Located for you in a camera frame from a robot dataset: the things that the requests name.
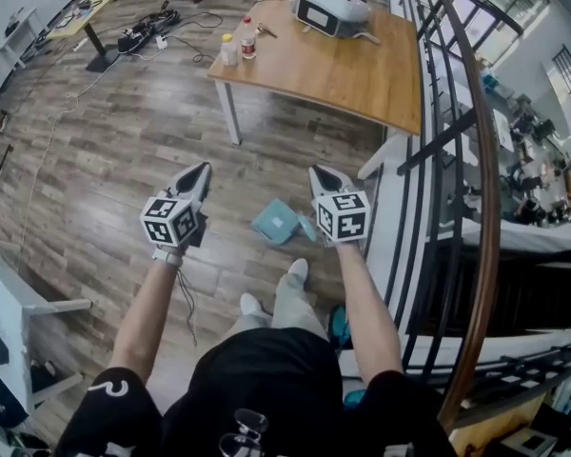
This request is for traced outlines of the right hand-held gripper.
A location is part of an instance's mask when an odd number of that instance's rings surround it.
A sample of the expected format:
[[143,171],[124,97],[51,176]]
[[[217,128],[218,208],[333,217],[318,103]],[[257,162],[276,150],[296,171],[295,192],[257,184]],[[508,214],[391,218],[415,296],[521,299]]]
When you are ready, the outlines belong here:
[[368,236],[370,204],[364,191],[344,173],[326,166],[308,169],[309,184],[315,201],[317,226],[333,243],[363,240]]

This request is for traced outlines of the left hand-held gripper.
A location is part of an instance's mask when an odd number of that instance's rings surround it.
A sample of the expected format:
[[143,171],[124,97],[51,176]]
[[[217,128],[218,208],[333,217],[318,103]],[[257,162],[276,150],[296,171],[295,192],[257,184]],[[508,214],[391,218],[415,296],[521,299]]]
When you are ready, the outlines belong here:
[[209,162],[187,167],[171,178],[166,189],[148,198],[140,222],[152,244],[171,248],[201,246],[207,226],[201,206],[211,174]]

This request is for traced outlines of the teal dustpan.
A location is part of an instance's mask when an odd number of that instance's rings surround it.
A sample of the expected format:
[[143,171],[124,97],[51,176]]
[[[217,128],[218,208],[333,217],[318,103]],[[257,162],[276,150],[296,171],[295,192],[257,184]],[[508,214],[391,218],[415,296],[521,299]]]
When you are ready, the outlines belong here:
[[315,242],[317,234],[307,216],[296,212],[281,199],[273,199],[251,222],[252,228],[274,245],[288,242],[299,229]]

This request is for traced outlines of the person's left forearm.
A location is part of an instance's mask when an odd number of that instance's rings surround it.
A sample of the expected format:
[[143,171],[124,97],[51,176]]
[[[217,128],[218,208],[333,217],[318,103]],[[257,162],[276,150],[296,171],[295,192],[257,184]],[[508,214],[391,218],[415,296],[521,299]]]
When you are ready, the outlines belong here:
[[178,269],[155,260],[122,321],[110,368],[127,368],[146,384],[164,333]]

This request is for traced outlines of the person's right forearm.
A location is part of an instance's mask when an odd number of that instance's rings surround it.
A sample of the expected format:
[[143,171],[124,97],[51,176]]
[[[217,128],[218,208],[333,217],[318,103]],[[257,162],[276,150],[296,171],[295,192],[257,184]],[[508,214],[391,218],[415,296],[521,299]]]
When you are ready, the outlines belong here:
[[401,341],[359,247],[336,245],[345,287],[345,310],[355,358],[368,385],[377,375],[403,373]]

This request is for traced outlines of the white wrist band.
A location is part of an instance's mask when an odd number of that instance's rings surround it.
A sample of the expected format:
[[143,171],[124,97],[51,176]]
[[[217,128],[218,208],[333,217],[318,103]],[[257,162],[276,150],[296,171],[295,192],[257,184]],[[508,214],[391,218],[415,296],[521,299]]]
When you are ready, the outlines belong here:
[[180,268],[183,264],[183,255],[179,251],[174,252],[162,248],[156,248],[153,251],[152,259],[161,261],[176,268]]

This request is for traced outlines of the wooden table white legs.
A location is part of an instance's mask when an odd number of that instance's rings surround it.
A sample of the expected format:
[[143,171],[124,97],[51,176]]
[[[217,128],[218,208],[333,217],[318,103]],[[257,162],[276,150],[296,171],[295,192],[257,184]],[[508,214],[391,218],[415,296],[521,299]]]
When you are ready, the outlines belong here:
[[255,58],[227,66],[216,59],[208,71],[214,80],[233,144],[241,142],[232,98],[234,84],[344,111],[386,126],[390,136],[358,172],[367,178],[384,163],[399,161],[390,151],[397,139],[420,135],[422,90],[420,52],[413,24],[376,7],[370,15],[378,44],[338,39],[306,30],[286,0],[259,0],[249,11],[252,23],[263,23],[275,37],[257,41]]

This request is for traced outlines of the person's light trousers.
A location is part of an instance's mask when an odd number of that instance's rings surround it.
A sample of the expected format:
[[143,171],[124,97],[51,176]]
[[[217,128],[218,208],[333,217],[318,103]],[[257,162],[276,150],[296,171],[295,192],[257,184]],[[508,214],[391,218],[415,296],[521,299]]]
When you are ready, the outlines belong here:
[[303,283],[291,274],[285,274],[277,285],[272,314],[244,316],[241,313],[223,339],[255,328],[301,328],[328,340],[324,326],[307,299]]

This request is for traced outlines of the person's left white shoe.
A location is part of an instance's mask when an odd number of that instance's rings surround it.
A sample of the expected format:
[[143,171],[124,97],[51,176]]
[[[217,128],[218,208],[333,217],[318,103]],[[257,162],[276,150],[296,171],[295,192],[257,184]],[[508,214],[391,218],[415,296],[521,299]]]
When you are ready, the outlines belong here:
[[244,293],[241,296],[240,310],[244,316],[264,313],[259,300],[250,293]]

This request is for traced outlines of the yellow cap bottle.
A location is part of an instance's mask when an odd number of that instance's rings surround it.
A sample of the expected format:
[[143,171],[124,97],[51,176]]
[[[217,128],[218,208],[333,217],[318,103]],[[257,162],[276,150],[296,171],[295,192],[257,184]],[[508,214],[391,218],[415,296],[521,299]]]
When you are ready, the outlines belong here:
[[222,35],[220,55],[225,66],[236,66],[239,63],[237,43],[231,33]]

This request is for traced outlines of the black bin teal contents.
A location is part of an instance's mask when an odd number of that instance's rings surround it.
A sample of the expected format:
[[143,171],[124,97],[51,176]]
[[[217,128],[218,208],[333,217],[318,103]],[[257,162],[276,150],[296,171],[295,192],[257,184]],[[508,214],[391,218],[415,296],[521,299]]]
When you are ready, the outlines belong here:
[[330,311],[327,334],[330,344],[336,350],[342,350],[348,347],[351,337],[345,306],[339,305]]

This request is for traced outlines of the red label bottle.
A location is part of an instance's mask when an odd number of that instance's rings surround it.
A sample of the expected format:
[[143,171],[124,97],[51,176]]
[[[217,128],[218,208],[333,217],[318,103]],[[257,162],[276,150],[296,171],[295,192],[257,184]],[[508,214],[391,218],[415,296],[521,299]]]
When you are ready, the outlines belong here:
[[251,60],[256,57],[256,28],[252,23],[249,15],[243,19],[243,26],[241,29],[241,54],[246,60]]

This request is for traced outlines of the black railing wooden handrail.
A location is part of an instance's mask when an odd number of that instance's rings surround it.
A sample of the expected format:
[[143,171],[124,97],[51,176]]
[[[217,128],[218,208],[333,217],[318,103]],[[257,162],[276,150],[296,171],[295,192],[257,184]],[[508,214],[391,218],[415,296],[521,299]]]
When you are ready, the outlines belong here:
[[[463,252],[463,134],[474,131],[482,210],[476,268],[471,285],[471,312],[463,326],[462,341],[443,385],[439,421],[446,431],[456,428],[463,400],[474,378],[496,294],[501,241],[501,196],[498,151],[492,113],[488,107],[475,53],[454,8],[454,0],[399,0],[404,18],[413,26],[414,63],[421,75],[421,135],[406,138],[404,157],[393,169],[403,177],[401,205],[395,220],[395,245],[382,293],[404,336],[404,365],[409,367],[423,324],[433,301],[440,302],[439,324],[418,366],[420,381],[434,371],[455,299]],[[440,110],[438,76],[431,35],[441,33],[446,20],[459,46],[472,106],[461,112],[455,81],[440,44],[450,93],[452,123],[445,126]]]

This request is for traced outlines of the white grey tabletop appliance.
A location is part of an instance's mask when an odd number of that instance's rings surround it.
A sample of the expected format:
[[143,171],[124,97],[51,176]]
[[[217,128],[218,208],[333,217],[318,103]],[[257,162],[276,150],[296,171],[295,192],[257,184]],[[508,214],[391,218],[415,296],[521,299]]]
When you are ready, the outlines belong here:
[[318,32],[334,38],[381,41],[369,28],[371,7],[367,0],[293,0],[294,16]]

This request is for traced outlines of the person's black t-shirt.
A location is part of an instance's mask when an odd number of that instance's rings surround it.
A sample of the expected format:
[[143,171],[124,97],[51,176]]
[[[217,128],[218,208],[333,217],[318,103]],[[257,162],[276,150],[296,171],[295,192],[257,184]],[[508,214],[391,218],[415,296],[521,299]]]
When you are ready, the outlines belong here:
[[383,457],[411,446],[415,457],[457,457],[430,391],[395,371],[376,375],[362,401],[343,405],[330,344],[300,328],[242,331],[198,362],[187,393],[166,412],[131,370],[110,368],[92,383],[56,446],[56,457],[222,457],[235,414],[267,418],[266,457]]

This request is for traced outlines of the large white table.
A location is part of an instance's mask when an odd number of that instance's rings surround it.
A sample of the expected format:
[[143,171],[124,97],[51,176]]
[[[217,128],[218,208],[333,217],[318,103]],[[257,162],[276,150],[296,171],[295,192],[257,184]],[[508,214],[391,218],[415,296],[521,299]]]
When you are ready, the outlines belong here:
[[35,316],[53,315],[91,308],[85,298],[49,301],[31,288],[0,256],[0,337],[7,345],[10,361],[0,365],[0,381],[27,414],[48,398],[83,381],[75,373],[49,387],[32,388],[30,321]]

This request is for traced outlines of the small white desk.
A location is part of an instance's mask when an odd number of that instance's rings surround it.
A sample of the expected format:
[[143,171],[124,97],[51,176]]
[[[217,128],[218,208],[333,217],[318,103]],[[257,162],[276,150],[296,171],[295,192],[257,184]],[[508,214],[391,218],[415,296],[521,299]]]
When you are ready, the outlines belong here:
[[32,42],[35,42],[42,33],[49,33],[49,27],[42,22],[36,7],[29,9],[22,8],[14,14],[13,17],[15,26],[10,25],[11,32],[0,41],[0,52],[4,53],[10,59],[13,69],[19,68],[25,70],[27,66],[22,59],[23,53],[17,53],[10,43],[15,40],[23,30],[29,31],[33,37]]

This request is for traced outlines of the eyeglasses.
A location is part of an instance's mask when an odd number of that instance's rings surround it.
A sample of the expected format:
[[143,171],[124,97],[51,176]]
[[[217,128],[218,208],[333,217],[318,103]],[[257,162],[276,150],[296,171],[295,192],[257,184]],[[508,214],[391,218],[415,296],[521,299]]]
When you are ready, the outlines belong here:
[[235,411],[234,418],[238,430],[224,434],[219,442],[223,457],[264,457],[261,438],[268,429],[265,415],[240,408]]

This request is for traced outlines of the yellow top pedestal table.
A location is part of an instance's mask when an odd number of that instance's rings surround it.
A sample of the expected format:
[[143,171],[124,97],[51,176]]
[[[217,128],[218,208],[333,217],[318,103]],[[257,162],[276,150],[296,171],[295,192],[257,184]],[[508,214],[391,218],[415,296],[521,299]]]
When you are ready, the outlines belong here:
[[95,73],[105,72],[115,63],[119,51],[115,45],[102,44],[91,22],[112,1],[115,0],[80,0],[74,3],[71,10],[48,33],[47,39],[67,39],[83,30],[96,51],[86,70]]

